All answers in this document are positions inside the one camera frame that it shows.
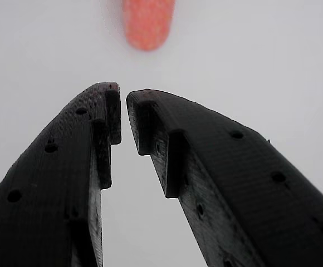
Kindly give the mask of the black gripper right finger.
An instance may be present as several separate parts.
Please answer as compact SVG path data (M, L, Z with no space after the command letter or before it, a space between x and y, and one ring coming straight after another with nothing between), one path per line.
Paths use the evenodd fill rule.
M323 194L263 136L159 90L126 104L138 153L208 266L323 266Z

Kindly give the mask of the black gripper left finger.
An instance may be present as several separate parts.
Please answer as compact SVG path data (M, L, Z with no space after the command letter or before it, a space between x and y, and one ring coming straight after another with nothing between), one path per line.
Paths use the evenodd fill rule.
M0 182L0 266L102 266L101 192L120 142L117 83L61 110Z

